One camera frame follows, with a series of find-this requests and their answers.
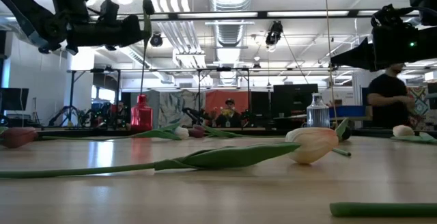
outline person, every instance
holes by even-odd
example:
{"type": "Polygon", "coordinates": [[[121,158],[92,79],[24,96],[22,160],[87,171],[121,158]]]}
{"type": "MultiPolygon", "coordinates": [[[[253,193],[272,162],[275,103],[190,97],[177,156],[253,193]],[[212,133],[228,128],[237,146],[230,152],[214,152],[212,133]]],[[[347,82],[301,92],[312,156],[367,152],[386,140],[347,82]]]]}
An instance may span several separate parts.
{"type": "Polygon", "coordinates": [[[403,67],[404,64],[389,66],[369,85],[367,100],[372,106],[375,127],[392,129],[409,125],[408,114],[414,113],[414,100],[407,96],[404,82],[397,78],[403,67]]]}
{"type": "Polygon", "coordinates": [[[225,104],[226,107],[216,119],[216,125],[221,128],[240,128],[241,115],[235,111],[235,101],[228,98],[225,104]]]}

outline monitor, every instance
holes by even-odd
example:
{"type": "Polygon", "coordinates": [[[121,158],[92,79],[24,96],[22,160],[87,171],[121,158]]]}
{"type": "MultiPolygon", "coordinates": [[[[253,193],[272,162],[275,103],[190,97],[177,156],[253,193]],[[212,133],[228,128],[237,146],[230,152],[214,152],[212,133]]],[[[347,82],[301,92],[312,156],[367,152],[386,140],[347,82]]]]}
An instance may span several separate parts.
{"type": "Polygon", "coordinates": [[[29,88],[0,88],[1,111],[25,111],[29,88]]]}
{"type": "Polygon", "coordinates": [[[274,85],[272,94],[272,117],[285,117],[307,112],[313,94],[319,92],[317,84],[274,85]]]}

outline red vase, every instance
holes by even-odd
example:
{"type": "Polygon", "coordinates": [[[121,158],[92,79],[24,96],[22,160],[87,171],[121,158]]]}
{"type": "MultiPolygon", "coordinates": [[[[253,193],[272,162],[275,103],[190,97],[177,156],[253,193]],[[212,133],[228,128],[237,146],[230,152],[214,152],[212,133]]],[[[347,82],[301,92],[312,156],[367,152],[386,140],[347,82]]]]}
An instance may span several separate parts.
{"type": "Polygon", "coordinates": [[[138,95],[137,105],[132,107],[131,130],[144,132],[153,129],[153,109],[146,105],[146,95],[138,95]]]}

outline equipment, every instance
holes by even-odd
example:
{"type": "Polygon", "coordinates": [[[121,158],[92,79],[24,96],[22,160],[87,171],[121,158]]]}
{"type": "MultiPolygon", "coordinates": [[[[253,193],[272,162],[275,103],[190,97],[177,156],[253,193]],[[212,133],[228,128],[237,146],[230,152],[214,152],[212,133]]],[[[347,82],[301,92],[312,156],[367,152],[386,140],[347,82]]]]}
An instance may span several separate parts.
{"type": "MultiPolygon", "coordinates": [[[[125,47],[143,39],[139,19],[130,15],[117,20],[119,6],[105,0],[100,11],[87,8],[88,0],[53,0],[55,14],[38,5],[34,0],[1,0],[16,17],[20,28],[41,53],[49,53],[61,47],[67,40],[66,50],[75,55],[80,46],[105,45],[110,51],[125,47]],[[91,23],[88,10],[99,15],[97,23],[91,23]]],[[[147,13],[153,14],[151,1],[147,1],[147,13]]]]}
{"type": "Polygon", "coordinates": [[[154,33],[152,39],[150,39],[150,44],[153,47],[159,47],[163,45],[163,38],[161,37],[161,33],[154,33]]]}
{"type": "Polygon", "coordinates": [[[437,0],[410,0],[410,8],[395,9],[387,5],[372,19],[373,44],[367,39],[345,53],[331,58],[333,67],[342,65],[376,71],[392,64],[416,62],[437,57],[437,28],[418,30],[400,18],[419,11],[424,26],[437,26],[437,0]]]}
{"type": "Polygon", "coordinates": [[[267,34],[267,38],[266,38],[267,47],[270,48],[276,46],[278,41],[281,39],[282,33],[283,33],[282,23],[281,21],[276,20],[275,22],[273,22],[273,25],[267,34]]]}

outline spotlight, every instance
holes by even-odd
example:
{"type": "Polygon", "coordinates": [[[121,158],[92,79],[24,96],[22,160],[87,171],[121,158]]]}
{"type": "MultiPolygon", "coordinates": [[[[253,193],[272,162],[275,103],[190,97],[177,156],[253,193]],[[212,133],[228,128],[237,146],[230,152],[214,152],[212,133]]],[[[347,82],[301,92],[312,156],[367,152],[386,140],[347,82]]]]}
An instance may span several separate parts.
{"type": "Polygon", "coordinates": [[[152,39],[150,39],[150,44],[154,47],[162,46],[163,38],[161,37],[161,33],[159,32],[154,33],[152,39]]]}
{"type": "Polygon", "coordinates": [[[283,33],[283,28],[282,28],[281,21],[273,22],[273,25],[270,28],[270,31],[268,32],[266,38],[267,47],[276,45],[278,41],[281,39],[282,33],[283,33]]]}
{"type": "Polygon", "coordinates": [[[259,63],[254,63],[252,68],[261,68],[261,65],[259,63]]]}

